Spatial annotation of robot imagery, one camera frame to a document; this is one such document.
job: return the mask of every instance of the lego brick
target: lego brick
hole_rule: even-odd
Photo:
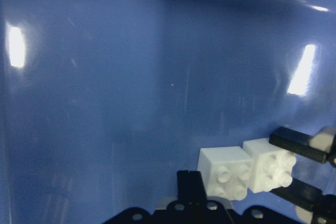
[[[208,196],[242,200],[247,195],[252,159],[239,146],[201,148],[198,171]]]
[[[243,150],[253,159],[248,182],[252,192],[271,191],[291,184],[291,172],[296,163],[294,153],[270,144],[268,138],[245,141]]]

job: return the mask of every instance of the lego stud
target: lego stud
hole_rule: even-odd
[[[217,180],[218,180],[218,182],[225,183],[225,182],[227,182],[230,179],[230,177],[231,177],[231,174],[228,171],[228,169],[226,169],[225,166],[221,166],[218,169],[218,172],[217,172]]]
[[[245,199],[247,195],[247,190],[242,185],[235,186],[235,198],[236,200]]]
[[[183,211],[184,210],[184,205],[181,204],[181,203],[177,203],[175,206],[174,206],[175,210],[176,211]]]
[[[326,224],[326,223],[327,223],[327,220],[326,220],[326,219],[323,219],[322,217],[319,217],[319,218],[317,219],[317,223],[318,223],[318,224]]]
[[[264,177],[261,180],[261,186],[264,191],[271,191],[273,189],[273,180],[270,177]]]
[[[278,181],[282,187],[288,187],[292,184],[293,178],[288,173],[281,173]]]
[[[216,187],[214,190],[213,190],[213,195],[214,196],[218,196],[220,198],[226,198],[226,192],[221,188],[221,187]]]
[[[259,209],[252,209],[251,215],[256,219],[262,219],[264,217],[264,213]]]
[[[132,216],[132,220],[134,220],[134,221],[142,220],[142,214],[134,214]]]
[[[263,167],[265,172],[272,174],[277,170],[278,162],[276,161],[274,156],[271,156],[264,160]]]
[[[250,178],[251,175],[251,169],[247,165],[242,165],[238,168],[238,177],[245,181]]]
[[[280,163],[287,169],[291,169],[295,163],[296,163],[296,158],[293,153],[286,153],[283,155],[280,159]]]
[[[206,208],[211,210],[211,211],[214,211],[214,210],[217,210],[218,209],[218,206],[217,206],[217,203],[216,202],[213,202],[213,201],[209,201],[207,204],[206,204]]]

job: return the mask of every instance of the blue plastic container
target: blue plastic container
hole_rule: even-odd
[[[0,223],[152,212],[201,147],[336,126],[335,12],[335,0],[1,0]],[[298,159],[294,177],[336,193],[329,164]],[[296,218],[270,193],[234,202],[255,204]]]

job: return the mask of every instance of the scratch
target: scratch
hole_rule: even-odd
[[[188,90],[189,90],[189,75],[190,75],[190,67],[187,69],[187,82],[185,85],[185,94],[184,94],[184,113],[187,112],[187,102],[188,102]]]
[[[72,64],[73,64],[73,66],[76,68],[76,67],[77,67],[77,64],[76,64],[74,58],[71,58],[71,62],[72,62]]]
[[[73,27],[75,27],[75,24],[72,22],[72,20],[71,20],[70,18],[68,18],[68,20],[69,20],[70,24],[71,24]]]

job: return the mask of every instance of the blue surface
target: blue surface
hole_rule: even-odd
[[[1,3],[1,223],[153,211],[201,147],[336,126],[335,0]],[[23,67],[4,50],[12,27]],[[307,88],[290,94],[306,45]],[[299,157],[294,177],[336,193],[330,165]],[[255,204],[295,218],[269,193],[235,207]]]

